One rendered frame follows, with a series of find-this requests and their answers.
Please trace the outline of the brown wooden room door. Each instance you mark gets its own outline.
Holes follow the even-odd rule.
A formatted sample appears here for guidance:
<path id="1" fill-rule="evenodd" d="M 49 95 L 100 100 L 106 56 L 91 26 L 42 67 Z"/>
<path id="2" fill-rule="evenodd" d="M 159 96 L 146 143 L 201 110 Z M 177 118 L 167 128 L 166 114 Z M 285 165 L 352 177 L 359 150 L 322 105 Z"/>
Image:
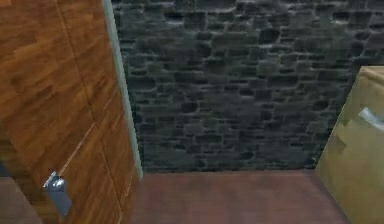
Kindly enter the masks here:
<path id="1" fill-rule="evenodd" d="M 130 224 L 121 62 L 113 0 L 0 0 L 0 224 Z M 65 217 L 43 188 L 53 171 Z"/>

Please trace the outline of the tan wooden cabinet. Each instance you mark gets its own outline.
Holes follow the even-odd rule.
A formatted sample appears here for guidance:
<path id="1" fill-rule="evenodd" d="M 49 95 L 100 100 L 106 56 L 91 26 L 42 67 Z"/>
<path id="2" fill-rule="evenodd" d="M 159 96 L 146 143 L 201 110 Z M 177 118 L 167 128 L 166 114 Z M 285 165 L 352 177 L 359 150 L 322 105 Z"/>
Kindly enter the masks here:
<path id="1" fill-rule="evenodd" d="M 363 66 L 316 174 L 351 224 L 384 224 L 384 66 Z"/>

